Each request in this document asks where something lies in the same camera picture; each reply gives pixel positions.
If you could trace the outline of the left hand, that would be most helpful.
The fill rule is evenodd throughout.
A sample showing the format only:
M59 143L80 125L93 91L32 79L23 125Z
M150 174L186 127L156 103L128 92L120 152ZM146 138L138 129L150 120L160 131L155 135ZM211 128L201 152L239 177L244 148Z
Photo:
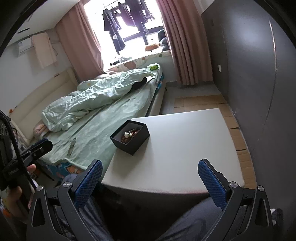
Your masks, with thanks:
M28 215L19 207L18 201L22 196L21 187L14 190L9 188L1 191L1 212L5 218L16 218L23 223L27 223Z

